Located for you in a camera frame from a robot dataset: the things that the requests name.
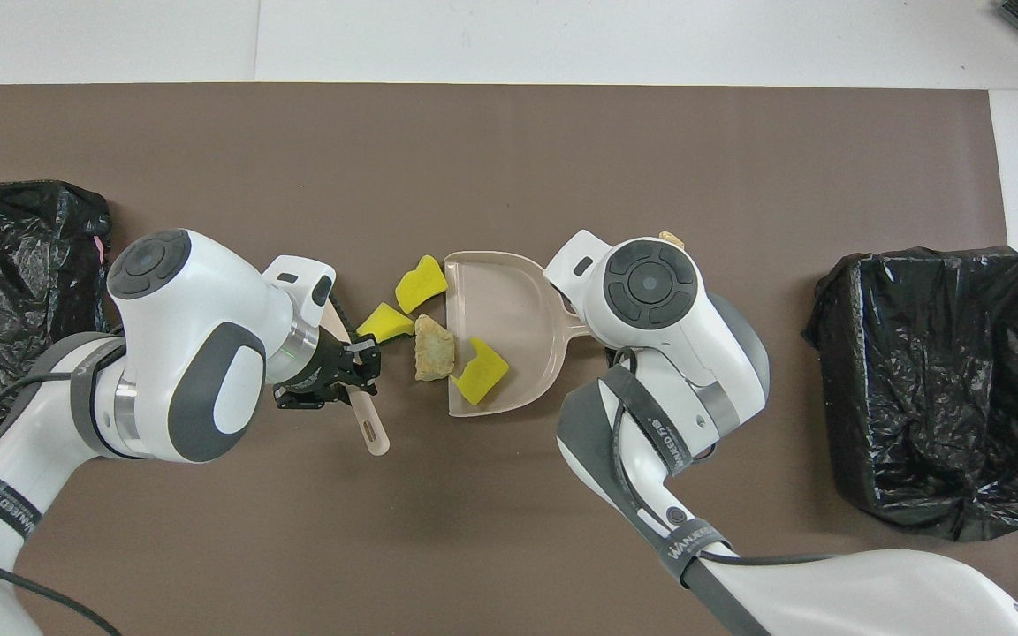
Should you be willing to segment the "open bin with black bag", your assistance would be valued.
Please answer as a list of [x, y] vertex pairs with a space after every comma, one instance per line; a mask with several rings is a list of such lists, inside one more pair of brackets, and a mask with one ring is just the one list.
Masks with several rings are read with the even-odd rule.
[[803, 337], [846, 502], [942, 540], [1018, 531], [1018, 251], [851, 254]]

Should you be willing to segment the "pale pink plastic dustpan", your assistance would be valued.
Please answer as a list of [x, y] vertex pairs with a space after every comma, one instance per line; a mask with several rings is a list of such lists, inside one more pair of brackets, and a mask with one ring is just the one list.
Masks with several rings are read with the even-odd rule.
[[505, 413], [538, 401], [557, 381], [570, 345], [589, 341], [589, 329], [571, 313], [536, 261], [506, 251], [457, 251], [442, 264], [447, 329], [457, 339], [461, 367], [475, 359], [480, 339], [506, 371], [473, 403], [449, 382], [453, 418]]

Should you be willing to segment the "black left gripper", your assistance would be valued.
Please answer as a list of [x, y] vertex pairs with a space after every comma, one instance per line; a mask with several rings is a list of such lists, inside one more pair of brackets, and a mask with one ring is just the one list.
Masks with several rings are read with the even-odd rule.
[[[275, 385], [275, 403], [278, 408], [323, 408], [330, 403], [351, 405], [348, 391], [378, 394], [373, 371], [351, 371], [351, 357], [355, 365], [381, 365], [377, 341], [354, 341], [346, 345], [340, 341], [322, 341], [312, 354], [307, 365], [286, 382]], [[345, 380], [345, 387], [340, 385]]]

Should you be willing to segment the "yellow green sponge piece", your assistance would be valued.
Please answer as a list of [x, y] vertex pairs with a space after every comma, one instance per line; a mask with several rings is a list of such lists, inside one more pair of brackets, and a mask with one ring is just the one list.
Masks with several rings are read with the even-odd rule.
[[356, 329], [360, 337], [372, 337], [379, 344], [400, 337], [412, 337], [414, 322], [396, 307], [381, 302]]

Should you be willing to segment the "beige and orange foam chunk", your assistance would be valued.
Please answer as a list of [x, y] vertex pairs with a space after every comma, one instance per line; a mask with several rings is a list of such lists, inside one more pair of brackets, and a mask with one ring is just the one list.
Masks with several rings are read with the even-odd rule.
[[414, 379], [445, 379], [455, 370], [455, 335], [435, 319], [420, 314], [414, 322]]

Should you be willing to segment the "brown table mat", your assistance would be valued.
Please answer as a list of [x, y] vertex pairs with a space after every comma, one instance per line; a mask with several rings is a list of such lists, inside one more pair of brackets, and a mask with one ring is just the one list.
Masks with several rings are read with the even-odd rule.
[[[929, 550], [1018, 600], [1018, 532], [894, 531], [832, 482], [813, 287], [851, 253], [1006, 241], [978, 92], [683, 86], [0, 86], [0, 182], [102, 195], [113, 248], [190, 228], [265, 269], [326, 261], [345, 310], [392, 301], [425, 254], [545, 264], [580, 229], [679, 235], [764, 339], [764, 414], [673, 487], [748, 555]], [[205, 466], [93, 460], [18, 567], [125, 636], [724, 636], [574, 476], [555, 423], [605, 371], [575, 339], [520, 410], [447, 413], [384, 351], [372, 458], [348, 408], [280, 411]]]

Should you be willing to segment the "bin covered by black bag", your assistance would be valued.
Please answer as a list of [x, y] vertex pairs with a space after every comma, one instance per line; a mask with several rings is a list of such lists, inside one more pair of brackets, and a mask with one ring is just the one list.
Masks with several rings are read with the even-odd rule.
[[80, 186], [0, 184], [0, 390], [52, 344], [108, 329], [112, 225], [109, 204]]

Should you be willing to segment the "beige hand brush black bristles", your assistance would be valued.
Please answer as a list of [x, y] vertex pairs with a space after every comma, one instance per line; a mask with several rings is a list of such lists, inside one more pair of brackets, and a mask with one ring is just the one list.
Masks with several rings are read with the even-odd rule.
[[[353, 327], [348, 326], [347, 315], [343, 313], [335, 293], [329, 294], [327, 309], [324, 310], [322, 326], [347, 344], [354, 344], [359, 338]], [[383, 456], [391, 449], [391, 439], [385, 433], [372, 396], [365, 390], [347, 382], [340, 382], [340, 386], [345, 388], [345, 393], [350, 398], [350, 406], [357, 418], [357, 426], [363, 435], [367, 451], [375, 456]]]

